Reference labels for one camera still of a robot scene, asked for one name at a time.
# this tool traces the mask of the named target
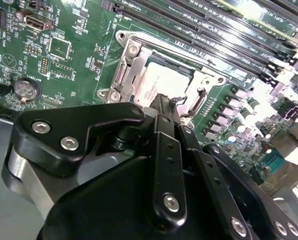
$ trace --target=motherboard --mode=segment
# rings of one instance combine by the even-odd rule
[[[261,184],[298,165],[298,0],[0,0],[5,86],[16,112],[164,94]]]

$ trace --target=chip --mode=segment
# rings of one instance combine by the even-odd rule
[[[88,12],[85,10],[80,11],[80,16],[86,18],[88,16]]]

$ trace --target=screw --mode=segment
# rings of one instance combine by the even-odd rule
[[[290,231],[291,231],[294,235],[298,236],[298,230],[297,230],[291,223],[289,223],[289,222],[287,222],[287,225],[288,225]]]
[[[118,92],[113,92],[112,94],[111,94],[111,99],[113,100],[113,101],[119,101],[120,100],[120,94],[118,93]]]
[[[171,212],[176,213],[180,209],[178,200],[170,194],[167,194],[166,196],[164,196],[163,202],[164,202],[164,205],[167,207],[167,209]]]
[[[188,128],[187,126],[185,126],[184,128],[183,128],[188,134],[190,134],[191,133],[191,130],[190,130],[190,128]]]
[[[284,235],[284,236],[287,236],[287,231],[286,229],[284,228],[284,226],[282,226],[281,223],[279,223],[278,221],[274,221],[274,224],[275,224],[275,227],[278,229],[278,231]]]
[[[35,123],[32,124],[32,129],[36,133],[46,134],[51,130],[51,127],[44,121],[36,121]]]
[[[136,46],[136,45],[134,45],[134,44],[131,44],[131,45],[129,46],[129,48],[128,48],[128,51],[129,51],[129,55],[130,55],[131,57],[134,57],[134,56],[136,56],[136,54],[138,54],[138,52],[139,52],[139,47]]]
[[[68,151],[75,151],[79,147],[79,142],[71,136],[66,136],[61,139],[61,147]]]
[[[131,111],[136,115],[141,115],[140,111],[137,110],[136,108],[132,108]]]
[[[235,217],[231,219],[231,224],[233,226],[233,229],[241,236],[245,237],[247,236],[247,231],[244,227],[244,225]]]
[[[214,152],[216,154],[219,154],[220,153],[219,149],[217,147],[215,147],[215,146],[212,147],[212,150],[214,150]]]

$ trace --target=gray surface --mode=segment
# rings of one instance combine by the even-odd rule
[[[12,126],[0,122],[0,240],[34,240],[43,220],[37,208],[4,185],[1,171]]]

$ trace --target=mounting hole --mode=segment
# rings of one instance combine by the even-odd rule
[[[175,161],[172,158],[168,157],[167,160],[171,165],[175,164]]]
[[[209,161],[207,161],[207,165],[208,165],[210,168],[213,168],[213,164],[210,163]]]
[[[218,184],[218,185],[221,184],[221,181],[219,179],[217,179],[216,177],[214,177],[213,180],[215,181],[216,184]]]
[[[125,39],[125,35],[124,35],[124,33],[120,33],[120,34],[118,35],[118,39],[121,40],[121,41],[123,41],[123,40]]]
[[[162,117],[162,120],[164,120],[166,123],[169,123],[170,122],[170,120],[167,119],[166,117]]]
[[[132,112],[136,115],[141,115],[141,113],[139,112],[139,110],[137,110],[136,108],[132,109]]]

